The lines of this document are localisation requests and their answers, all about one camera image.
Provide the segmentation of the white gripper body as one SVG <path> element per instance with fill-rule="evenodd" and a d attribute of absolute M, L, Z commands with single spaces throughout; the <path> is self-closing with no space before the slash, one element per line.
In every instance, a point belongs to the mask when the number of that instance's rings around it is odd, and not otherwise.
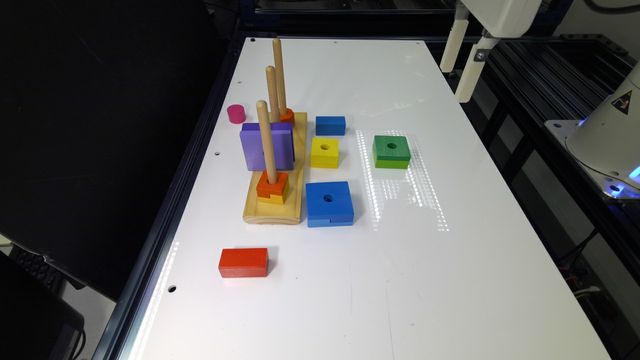
<path fill-rule="evenodd" d="M 461 3 L 495 38 L 518 38 L 531 27 L 541 0 L 462 0 Z"/>

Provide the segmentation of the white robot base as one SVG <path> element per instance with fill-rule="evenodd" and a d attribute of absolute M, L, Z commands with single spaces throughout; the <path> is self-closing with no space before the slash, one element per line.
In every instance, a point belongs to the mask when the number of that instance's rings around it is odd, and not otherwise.
<path fill-rule="evenodd" d="M 611 201 L 639 199 L 639 68 L 582 120 L 544 126 Z"/>

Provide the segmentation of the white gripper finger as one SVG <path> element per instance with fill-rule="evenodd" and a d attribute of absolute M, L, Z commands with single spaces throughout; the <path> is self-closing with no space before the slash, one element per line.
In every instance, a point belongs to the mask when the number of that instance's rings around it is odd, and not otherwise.
<path fill-rule="evenodd" d="M 450 73 L 454 69 L 468 24 L 469 21 L 466 19 L 454 21 L 440 62 L 440 69 L 443 73 Z"/>
<path fill-rule="evenodd" d="M 489 53 L 499 41 L 499 38 L 483 36 L 472 46 L 455 92 L 459 103 L 467 103 L 471 100 Z"/>

